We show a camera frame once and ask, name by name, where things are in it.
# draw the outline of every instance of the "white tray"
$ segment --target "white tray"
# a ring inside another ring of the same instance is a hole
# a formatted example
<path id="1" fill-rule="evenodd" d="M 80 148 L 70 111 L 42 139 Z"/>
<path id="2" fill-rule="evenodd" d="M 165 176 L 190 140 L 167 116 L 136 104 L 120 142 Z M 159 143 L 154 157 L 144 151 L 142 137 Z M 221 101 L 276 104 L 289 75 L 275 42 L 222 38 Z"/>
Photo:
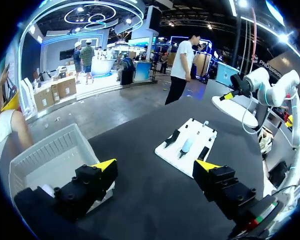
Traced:
<path id="1" fill-rule="evenodd" d="M 165 148 L 167 143 L 164 141 L 155 149 L 154 152 L 160 158 L 174 166 L 176 169 L 179 169 L 190 178 L 193 178 L 192 174 L 194 161 L 198 159 L 204 147 L 209 148 L 208 153 L 203 159 L 204 161 L 207 160 L 211 148 L 215 142 L 217 131 L 208 127 L 207 125 L 204 125 L 201 122 L 194 120 L 193 118 L 190 118 L 178 130 L 180 131 L 180 134 L 174 143 Z M 189 152 L 183 157 L 179 158 L 181 155 L 180 150 L 182 149 L 186 140 L 192 136 L 195 136 L 195 140 Z"/>

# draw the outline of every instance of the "white counter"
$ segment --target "white counter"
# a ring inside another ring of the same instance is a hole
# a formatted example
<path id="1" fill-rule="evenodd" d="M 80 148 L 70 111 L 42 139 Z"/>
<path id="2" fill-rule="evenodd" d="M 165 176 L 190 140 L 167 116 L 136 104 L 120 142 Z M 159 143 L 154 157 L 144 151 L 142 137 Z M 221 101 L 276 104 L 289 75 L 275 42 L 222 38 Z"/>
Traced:
<path id="1" fill-rule="evenodd" d="M 91 75 L 94 76 L 104 76 L 110 73 L 112 67 L 115 64 L 115 59 L 110 60 L 98 60 L 96 57 L 92 59 L 91 65 Z"/>

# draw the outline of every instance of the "white cap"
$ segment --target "white cap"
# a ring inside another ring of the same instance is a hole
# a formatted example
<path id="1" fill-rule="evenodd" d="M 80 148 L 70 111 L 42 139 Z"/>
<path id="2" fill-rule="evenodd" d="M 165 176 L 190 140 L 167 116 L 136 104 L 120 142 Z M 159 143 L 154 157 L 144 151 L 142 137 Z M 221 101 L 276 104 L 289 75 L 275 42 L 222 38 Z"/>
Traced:
<path id="1" fill-rule="evenodd" d="M 81 45 L 81 42 L 77 41 L 75 44 L 74 44 L 74 47 L 77 48 Z"/>

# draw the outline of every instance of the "shorts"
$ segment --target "shorts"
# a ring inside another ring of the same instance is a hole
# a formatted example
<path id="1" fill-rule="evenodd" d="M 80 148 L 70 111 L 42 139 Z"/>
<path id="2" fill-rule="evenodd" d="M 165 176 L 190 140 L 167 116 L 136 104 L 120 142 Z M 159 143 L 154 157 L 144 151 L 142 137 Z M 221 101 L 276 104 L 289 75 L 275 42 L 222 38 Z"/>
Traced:
<path id="1" fill-rule="evenodd" d="M 0 113 L 0 143 L 12 134 L 11 119 L 15 110 L 6 110 Z"/>
<path id="2" fill-rule="evenodd" d="M 83 71 L 85 73 L 91 73 L 91 65 L 89 65 L 89 66 L 83 66 Z"/>
<path id="3" fill-rule="evenodd" d="M 82 71 L 81 63 L 75 63 L 74 66 L 75 66 L 75 71 L 77 73 L 80 73 Z"/>

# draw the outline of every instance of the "black table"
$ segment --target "black table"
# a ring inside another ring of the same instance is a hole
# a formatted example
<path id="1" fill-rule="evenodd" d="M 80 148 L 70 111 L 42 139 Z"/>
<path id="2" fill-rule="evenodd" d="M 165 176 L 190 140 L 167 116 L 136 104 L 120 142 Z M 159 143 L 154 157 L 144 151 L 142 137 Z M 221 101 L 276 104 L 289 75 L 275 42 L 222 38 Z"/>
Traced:
<path id="1" fill-rule="evenodd" d="M 228 165 L 262 198 L 264 174 L 257 136 L 212 104 L 186 97 L 89 140 L 99 160 L 117 159 L 113 197 L 87 214 L 78 226 L 111 240 L 222 240 L 235 223 L 196 182 L 154 151 L 189 118 L 218 131 L 207 159 Z"/>

